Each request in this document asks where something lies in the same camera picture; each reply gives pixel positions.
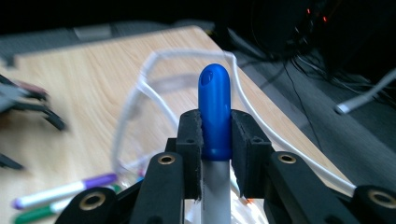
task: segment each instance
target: wooden table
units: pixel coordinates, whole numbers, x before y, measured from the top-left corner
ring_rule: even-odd
[[[51,108],[68,125],[65,132],[58,132],[41,114],[15,112],[7,127],[2,127],[0,152],[26,169],[0,169],[0,220],[12,220],[18,213],[10,207],[14,198],[111,172],[111,144],[127,93],[150,53],[171,48],[219,49],[200,28],[185,27],[19,55],[16,69],[0,68],[6,77],[45,88],[51,96]],[[153,74],[199,74],[210,63],[226,64],[204,59],[170,60],[159,63]],[[276,132],[343,176],[242,70],[239,73],[248,99]],[[179,115],[197,107],[196,95],[192,90],[175,93],[167,100]],[[244,110],[236,97],[233,108]]]

